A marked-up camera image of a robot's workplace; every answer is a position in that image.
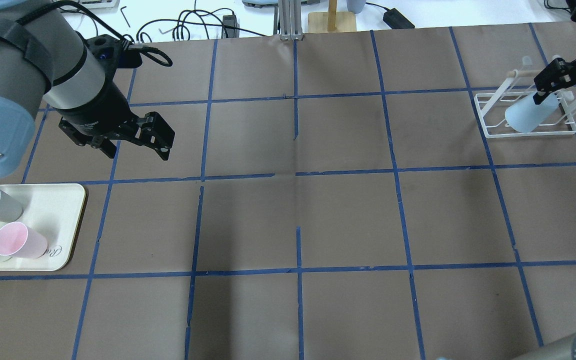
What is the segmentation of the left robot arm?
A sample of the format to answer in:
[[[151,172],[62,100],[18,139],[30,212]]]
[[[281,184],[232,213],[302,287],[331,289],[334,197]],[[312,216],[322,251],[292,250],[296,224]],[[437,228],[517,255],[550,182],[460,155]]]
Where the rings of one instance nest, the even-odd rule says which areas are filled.
[[[84,38],[60,13],[64,6],[78,3],[0,0],[0,178],[20,167],[42,101],[60,114],[58,126],[76,146],[114,158],[115,141],[124,141],[167,161],[174,130],[158,112],[132,112],[114,76],[117,69],[138,68],[143,57],[167,68],[172,60],[111,27]]]

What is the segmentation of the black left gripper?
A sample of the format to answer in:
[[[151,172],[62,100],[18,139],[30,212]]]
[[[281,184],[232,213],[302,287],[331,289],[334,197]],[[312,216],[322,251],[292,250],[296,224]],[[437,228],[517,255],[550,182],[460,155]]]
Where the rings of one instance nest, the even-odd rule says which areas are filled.
[[[117,146],[113,141],[127,141],[154,150],[162,161],[170,158],[176,133],[169,123],[156,111],[137,116],[112,80],[106,79],[100,92],[87,104],[58,109],[58,113],[59,129],[77,146],[90,146],[114,159]]]

